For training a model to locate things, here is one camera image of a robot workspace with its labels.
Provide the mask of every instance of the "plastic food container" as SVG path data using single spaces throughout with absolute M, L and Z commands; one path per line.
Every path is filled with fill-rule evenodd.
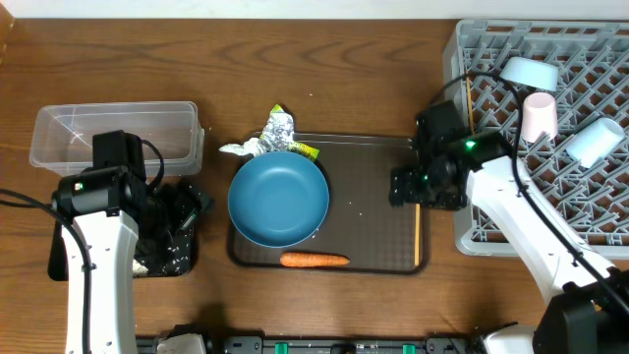
M 46 106 L 37 113 L 30 164 L 61 176 L 92 166 L 91 137 L 124 130 L 150 141 L 164 157 L 164 175 L 198 173 L 204 130 L 192 102 L 137 102 Z M 155 176 L 159 159 L 143 147 L 147 176 Z

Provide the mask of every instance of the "black tray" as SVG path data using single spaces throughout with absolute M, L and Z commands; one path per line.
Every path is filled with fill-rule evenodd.
M 308 240 L 273 249 L 245 238 L 232 225 L 227 250 L 240 266 L 285 268 L 287 251 L 342 255 L 350 263 L 317 270 L 415 274 L 429 260 L 428 219 L 419 206 L 388 202 L 393 167 L 416 162 L 410 140 L 296 134 L 295 140 L 320 150 L 317 165 L 330 189 L 325 221 Z

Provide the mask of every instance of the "gray dish rack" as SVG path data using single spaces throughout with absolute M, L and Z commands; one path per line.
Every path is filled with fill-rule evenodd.
M 499 73 L 521 56 L 559 68 L 559 134 L 520 142 L 538 188 L 579 235 L 604 256 L 629 260 L 629 139 L 586 169 L 565 152 L 574 133 L 605 116 L 629 131 L 629 24 L 463 20 L 443 51 L 444 78 L 468 70 Z M 538 89 L 517 85 L 524 98 Z M 515 98 L 502 84 L 477 77 L 470 84 L 476 132 L 499 131 L 513 143 Z M 445 93 L 468 122 L 464 81 Z M 516 257 L 495 224 L 476 206 L 454 213 L 457 248 L 466 255 Z

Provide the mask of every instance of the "blue bowl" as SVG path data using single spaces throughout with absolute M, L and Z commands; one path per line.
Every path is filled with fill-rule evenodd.
M 229 188 L 229 215 L 252 242 L 288 247 L 306 240 L 327 214 L 321 171 L 294 152 L 268 152 L 247 162 Z

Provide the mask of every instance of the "wood grain surface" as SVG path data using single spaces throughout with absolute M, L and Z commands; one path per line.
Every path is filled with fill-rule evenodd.
M 194 179 L 216 208 L 200 222 L 200 259 L 190 274 L 134 281 L 138 334 L 190 322 L 218 335 L 319 337 L 535 325 L 544 305 L 523 263 L 463 256 L 444 211 L 430 212 L 431 261 L 417 276 L 242 268 L 226 255 L 226 197 L 238 159 L 217 148 L 263 127 L 275 103 L 296 115 L 300 132 L 412 136 L 415 114 L 442 84 L 441 52 L 454 26 L 18 20 L 0 67 L 0 187 L 49 200 L 59 176 L 29 165 L 45 105 L 191 100 L 207 129 Z M 0 208 L 2 353 L 63 351 L 68 285 L 46 274 L 52 227 L 40 211 Z

